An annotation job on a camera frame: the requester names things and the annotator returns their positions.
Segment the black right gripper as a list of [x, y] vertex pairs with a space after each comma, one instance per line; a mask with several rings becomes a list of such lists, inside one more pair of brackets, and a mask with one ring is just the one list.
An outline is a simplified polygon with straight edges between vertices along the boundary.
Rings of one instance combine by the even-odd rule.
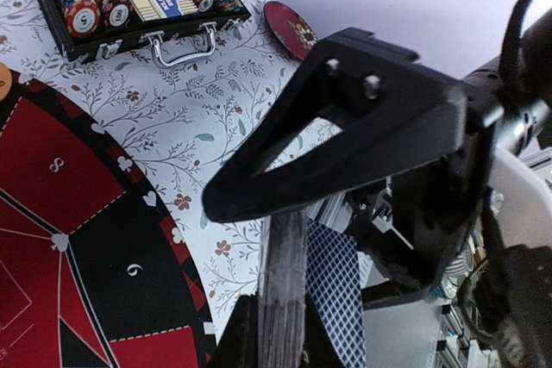
[[499, 141], [511, 139], [517, 155], [550, 107], [540, 84], [482, 71], [461, 82], [420, 65], [410, 49], [345, 28], [313, 47], [205, 186], [204, 212], [213, 222], [250, 221], [390, 178], [393, 222], [409, 246], [354, 220], [361, 249], [387, 275], [363, 290], [364, 308], [428, 294], [480, 222], [487, 256], [460, 289], [483, 318], [473, 332], [510, 367], [548, 367], [551, 248], [506, 244], [489, 178]]

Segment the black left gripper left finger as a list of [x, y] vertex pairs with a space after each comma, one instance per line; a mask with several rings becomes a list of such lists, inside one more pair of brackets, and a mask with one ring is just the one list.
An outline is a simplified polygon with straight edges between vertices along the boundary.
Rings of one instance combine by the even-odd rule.
[[257, 368], [258, 297], [240, 296], [230, 315], [215, 351], [207, 364], [209, 368]]

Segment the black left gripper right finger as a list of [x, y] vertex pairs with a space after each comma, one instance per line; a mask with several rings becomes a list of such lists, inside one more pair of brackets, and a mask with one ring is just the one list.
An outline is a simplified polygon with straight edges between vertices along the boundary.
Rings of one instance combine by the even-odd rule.
[[304, 345], [300, 368], [342, 368], [343, 364], [327, 334], [309, 294], [305, 295]]

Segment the orange big blind button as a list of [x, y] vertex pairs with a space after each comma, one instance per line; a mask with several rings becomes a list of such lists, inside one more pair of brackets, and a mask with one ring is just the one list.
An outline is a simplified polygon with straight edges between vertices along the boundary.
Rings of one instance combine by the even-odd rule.
[[4, 100], [12, 86], [12, 74], [10, 69], [3, 63], [0, 64], [0, 101]]

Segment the blue checkered card deck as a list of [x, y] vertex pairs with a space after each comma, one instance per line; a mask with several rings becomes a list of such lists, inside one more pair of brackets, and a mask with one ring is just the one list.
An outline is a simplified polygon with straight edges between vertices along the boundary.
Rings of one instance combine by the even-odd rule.
[[307, 228], [296, 210], [266, 218], [258, 283], [258, 366], [298, 367], [304, 347]]

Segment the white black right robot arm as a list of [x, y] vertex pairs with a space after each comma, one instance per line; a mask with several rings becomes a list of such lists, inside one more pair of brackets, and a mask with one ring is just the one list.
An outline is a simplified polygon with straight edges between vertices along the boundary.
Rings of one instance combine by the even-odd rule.
[[303, 208], [343, 192], [390, 189], [393, 228], [359, 213], [346, 233], [384, 282], [364, 309], [434, 292], [481, 225], [485, 259], [458, 303], [475, 338], [505, 367], [551, 364], [551, 247], [507, 246], [492, 212], [492, 164], [518, 156], [551, 115], [551, 17], [524, 28], [517, 0], [500, 55], [461, 80], [420, 65], [411, 50], [346, 28], [320, 40], [257, 129], [209, 181], [213, 222], [270, 221], [255, 296], [241, 297], [213, 367], [337, 367], [305, 292]]

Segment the red floral round tin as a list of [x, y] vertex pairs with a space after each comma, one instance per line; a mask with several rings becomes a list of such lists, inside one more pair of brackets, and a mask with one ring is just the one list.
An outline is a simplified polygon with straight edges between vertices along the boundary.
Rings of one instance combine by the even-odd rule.
[[278, 1], [265, 3], [264, 17], [267, 26], [290, 55], [305, 60], [318, 41], [311, 26], [296, 11]]

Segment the round red black poker mat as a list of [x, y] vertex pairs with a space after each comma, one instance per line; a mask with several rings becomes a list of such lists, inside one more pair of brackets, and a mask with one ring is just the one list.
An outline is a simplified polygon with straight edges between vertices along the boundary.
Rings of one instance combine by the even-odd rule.
[[184, 237], [122, 147], [10, 70], [1, 101], [1, 364], [205, 367], [212, 318]]

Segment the boxed card deck in case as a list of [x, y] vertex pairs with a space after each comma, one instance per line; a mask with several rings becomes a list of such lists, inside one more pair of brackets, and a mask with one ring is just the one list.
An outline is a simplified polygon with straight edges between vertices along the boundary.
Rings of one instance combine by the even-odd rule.
[[143, 22], [195, 15], [198, 7], [192, 0], [130, 0]]

